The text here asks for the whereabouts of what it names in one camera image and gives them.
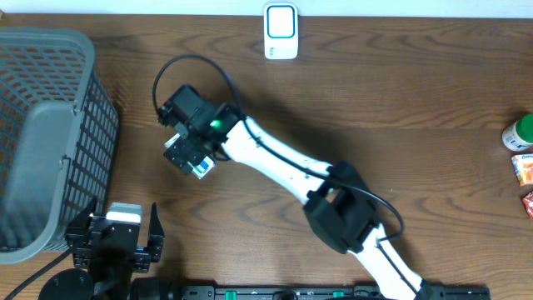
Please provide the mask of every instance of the white label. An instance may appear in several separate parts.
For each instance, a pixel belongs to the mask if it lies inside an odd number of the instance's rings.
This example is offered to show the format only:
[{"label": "white label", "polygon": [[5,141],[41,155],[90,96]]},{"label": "white label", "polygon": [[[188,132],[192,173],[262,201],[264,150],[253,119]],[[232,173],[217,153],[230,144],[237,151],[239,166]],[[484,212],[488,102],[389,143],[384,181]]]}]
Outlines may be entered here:
[{"label": "white label", "polygon": [[516,133],[516,122],[501,134],[501,139],[503,140],[503,144],[512,151],[523,151],[533,146],[533,143],[526,142],[518,136],[518,133]]}]

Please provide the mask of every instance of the white plug-in device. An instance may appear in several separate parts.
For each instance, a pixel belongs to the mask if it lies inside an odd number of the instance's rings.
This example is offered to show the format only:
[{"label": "white plug-in device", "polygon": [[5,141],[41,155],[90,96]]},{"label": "white plug-in device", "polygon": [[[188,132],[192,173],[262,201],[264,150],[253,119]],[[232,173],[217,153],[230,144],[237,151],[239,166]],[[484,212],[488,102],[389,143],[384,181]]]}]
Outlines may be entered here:
[{"label": "white plug-in device", "polygon": [[265,57],[293,59],[298,54],[298,10],[291,3],[265,7]]}]

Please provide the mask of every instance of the green led light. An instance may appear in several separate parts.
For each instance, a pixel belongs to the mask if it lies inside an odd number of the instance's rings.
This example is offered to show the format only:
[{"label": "green led light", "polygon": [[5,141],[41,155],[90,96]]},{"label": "green led light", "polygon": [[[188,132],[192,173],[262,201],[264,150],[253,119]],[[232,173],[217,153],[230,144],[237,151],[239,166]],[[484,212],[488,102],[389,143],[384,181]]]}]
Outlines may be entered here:
[{"label": "green led light", "polygon": [[209,124],[209,126],[213,127],[213,128],[217,128],[220,126],[220,121],[218,120],[213,120],[213,122],[211,122],[211,124]]}]

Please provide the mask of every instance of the green bottle cap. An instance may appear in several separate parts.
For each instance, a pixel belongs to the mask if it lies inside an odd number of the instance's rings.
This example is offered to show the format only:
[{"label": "green bottle cap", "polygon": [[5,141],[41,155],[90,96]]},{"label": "green bottle cap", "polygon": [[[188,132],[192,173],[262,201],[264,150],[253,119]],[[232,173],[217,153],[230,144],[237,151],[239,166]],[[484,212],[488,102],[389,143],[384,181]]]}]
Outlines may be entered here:
[{"label": "green bottle cap", "polygon": [[523,117],[516,124],[516,133],[528,143],[533,143],[533,113]]}]

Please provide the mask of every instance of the black cable on table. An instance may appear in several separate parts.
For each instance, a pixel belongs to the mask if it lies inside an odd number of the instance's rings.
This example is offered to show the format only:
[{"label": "black cable on table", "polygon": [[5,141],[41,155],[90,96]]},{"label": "black cable on table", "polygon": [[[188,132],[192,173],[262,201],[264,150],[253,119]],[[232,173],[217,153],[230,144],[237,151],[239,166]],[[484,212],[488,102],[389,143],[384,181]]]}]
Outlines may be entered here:
[{"label": "black cable on table", "polygon": [[37,271],[35,274],[33,274],[30,278],[26,279],[23,283],[21,283],[18,287],[15,287],[15,289],[7,295],[5,300],[11,300],[15,298],[25,287],[30,285],[30,283],[33,283],[37,278],[41,277],[44,273],[48,272],[51,268],[54,268],[58,263],[60,263],[63,259],[67,258],[71,253],[73,253],[81,244],[83,244],[90,236],[90,232],[80,238],[77,242],[75,242],[71,247],[69,247],[65,252],[63,252],[60,256],[58,256],[56,259],[52,260],[48,265],[44,266],[42,269]]}]

